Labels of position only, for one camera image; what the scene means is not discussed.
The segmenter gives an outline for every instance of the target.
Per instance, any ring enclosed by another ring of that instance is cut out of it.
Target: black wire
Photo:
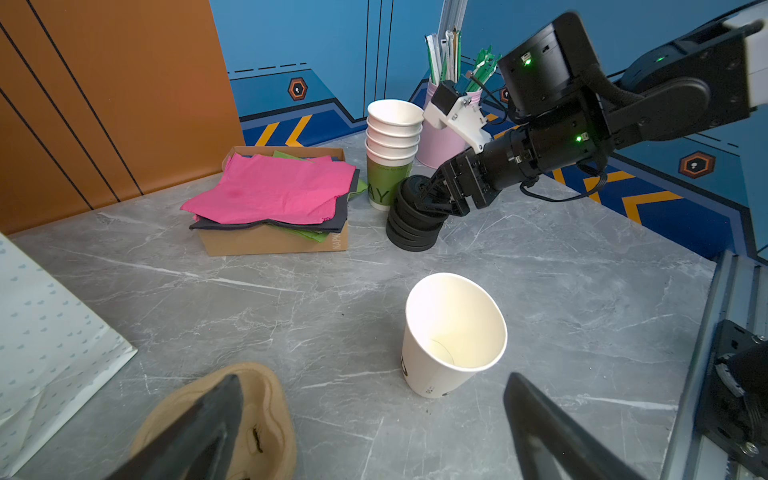
[[[499,87],[499,88],[495,89],[494,91],[492,91],[491,93],[494,94],[497,91],[503,90],[504,88],[505,87]],[[480,98],[480,103],[482,103],[483,101],[485,101],[488,98],[488,94],[486,94],[484,91],[483,91],[483,94],[485,96]],[[488,123],[491,124],[491,125],[501,125],[501,124],[503,124],[507,120],[507,113],[508,112],[505,109],[505,111],[504,111],[504,118],[502,118],[502,121],[489,121]]]
[[[598,180],[598,184],[595,185],[594,187],[592,187],[590,190],[587,190],[586,192],[584,192],[582,194],[576,195],[575,197],[569,197],[569,198],[550,198],[550,197],[545,197],[544,195],[535,194],[535,193],[533,193],[533,192],[531,192],[531,191],[526,189],[526,183],[527,182],[523,182],[523,183],[520,184],[520,191],[523,194],[528,195],[529,197],[538,198],[539,200],[544,200],[544,201],[556,204],[556,203],[560,203],[560,202],[570,202],[571,200],[579,200],[580,198],[589,197],[590,195],[596,194],[597,192],[602,190],[603,187],[605,187],[605,184],[608,182],[608,175],[604,171],[602,171],[602,170],[598,170],[596,168],[592,168],[592,167],[590,167],[589,165],[586,165],[586,164],[579,164],[578,168],[579,168],[579,170],[583,171],[584,173],[586,173],[590,177],[600,177],[600,180]]]
[[[486,87],[484,83],[478,80],[477,77],[471,71],[467,71],[467,76],[469,77],[470,80],[474,81],[480,88],[482,88],[482,90],[486,94],[488,94],[488,96],[496,103],[496,105],[498,105],[499,110],[504,112],[504,117],[502,118],[502,121],[499,121],[497,123],[489,122],[491,125],[503,124],[507,120],[507,118],[511,118],[509,115],[509,110],[507,110],[507,108],[502,104],[500,100],[496,100],[496,97],[493,96],[493,92],[488,90],[488,87]]]
[[[615,77],[616,75],[621,75],[621,74],[623,74],[623,73],[624,73],[624,72],[626,72],[626,71],[627,71],[627,69],[625,68],[624,70],[619,70],[619,71],[617,71],[617,72],[615,72],[615,73],[612,73],[612,74],[610,74],[610,75],[605,75],[605,77],[606,77],[606,78]]]

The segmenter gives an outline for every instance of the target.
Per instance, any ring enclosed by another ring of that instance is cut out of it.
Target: white paper bag
[[[0,234],[0,477],[15,474],[136,351]]]

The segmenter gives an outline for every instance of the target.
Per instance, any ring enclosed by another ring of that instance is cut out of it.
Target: cardboard box
[[[343,148],[325,147],[233,147],[221,162],[223,170],[235,153],[240,155],[262,154],[271,157],[274,151],[295,157],[323,157],[330,155],[341,161]],[[253,255],[258,253],[342,252],[349,246],[349,225],[341,233],[331,233],[324,242],[302,238],[271,225],[259,225],[246,230],[198,230],[205,250],[212,257],[222,255]]]

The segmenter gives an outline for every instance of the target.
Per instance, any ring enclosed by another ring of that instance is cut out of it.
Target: pink napkin
[[[219,223],[322,223],[336,214],[336,198],[349,193],[355,167],[325,157],[314,160],[235,154],[219,184],[181,209]]]

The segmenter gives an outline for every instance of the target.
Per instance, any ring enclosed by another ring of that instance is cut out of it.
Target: pink holder
[[[424,108],[427,108],[429,101],[437,90],[437,85],[432,82],[427,83],[427,98],[424,102]],[[469,92],[472,97],[473,105],[480,103],[482,90]],[[447,160],[462,153],[468,147],[464,139],[459,137],[450,127],[438,130],[425,121],[422,129],[422,139],[419,142],[419,151],[416,153],[416,159],[430,168],[438,168]]]

